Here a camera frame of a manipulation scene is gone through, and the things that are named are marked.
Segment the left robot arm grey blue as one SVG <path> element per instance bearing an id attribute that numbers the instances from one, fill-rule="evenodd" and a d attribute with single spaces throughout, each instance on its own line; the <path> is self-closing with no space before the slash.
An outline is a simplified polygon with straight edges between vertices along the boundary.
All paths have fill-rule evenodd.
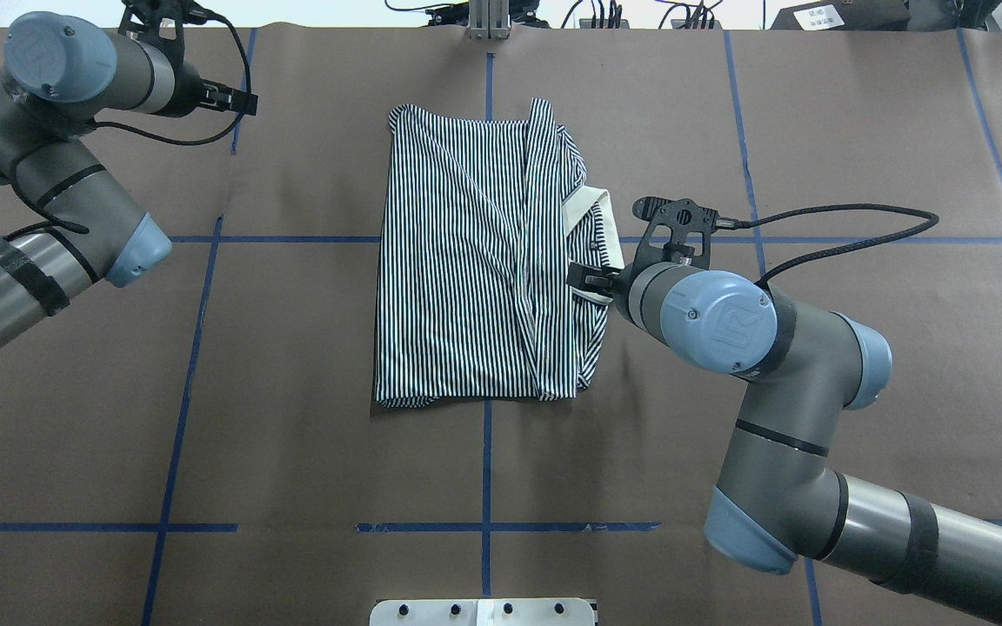
<path id="1" fill-rule="evenodd" d="M 127 1 L 116 32 L 32 11 L 12 21 L 0 69 L 0 186 L 38 222 L 0 237 L 0 349 L 106 281 L 126 288 L 172 250 L 169 237 L 86 146 L 104 110 L 184 117 L 256 114 L 242 88 L 184 58 L 187 24 L 227 24 L 195 1 Z"/>

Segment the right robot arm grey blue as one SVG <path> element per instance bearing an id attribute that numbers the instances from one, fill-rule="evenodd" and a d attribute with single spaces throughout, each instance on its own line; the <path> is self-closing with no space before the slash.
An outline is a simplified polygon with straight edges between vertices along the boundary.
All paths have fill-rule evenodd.
<path id="1" fill-rule="evenodd" d="M 890 380 L 882 334 L 689 264 L 574 263 L 567 282 L 690 365 L 745 381 L 704 526 L 719 554 L 772 575 L 808 557 L 1002 625 L 1002 527 L 827 466 L 843 412 Z"/>

